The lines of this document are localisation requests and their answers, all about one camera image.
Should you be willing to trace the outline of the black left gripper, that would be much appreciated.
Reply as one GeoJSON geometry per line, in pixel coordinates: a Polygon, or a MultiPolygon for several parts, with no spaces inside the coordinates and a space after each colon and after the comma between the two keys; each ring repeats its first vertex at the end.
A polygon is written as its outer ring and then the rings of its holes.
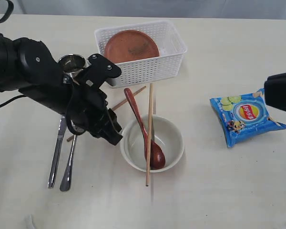
{"type": "Polygon", "coordinates": [[[121,141],[122,127],[115,112],[107,107],[107,95],[103,91],[67,81],[60,85],[59,92],[64,100],[61,104],[66,124],[72,134],[89,132],[114,146],[121,141]]]}

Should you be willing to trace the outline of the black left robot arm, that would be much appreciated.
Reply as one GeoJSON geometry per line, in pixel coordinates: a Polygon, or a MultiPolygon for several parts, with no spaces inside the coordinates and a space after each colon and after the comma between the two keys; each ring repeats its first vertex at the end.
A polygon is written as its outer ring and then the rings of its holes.
{"type": "Polygon", "coordinates": [[[73,134],[86,131],[116,145],[122,139],[121,126],[114,111],[107,108],[107,96],[100,87],[122,71],[97,53],[88,60],[90,65],[72,79],[43,42],[11,40],[0,34],[0,92],[17,90],[63,115],[73,134]]]}

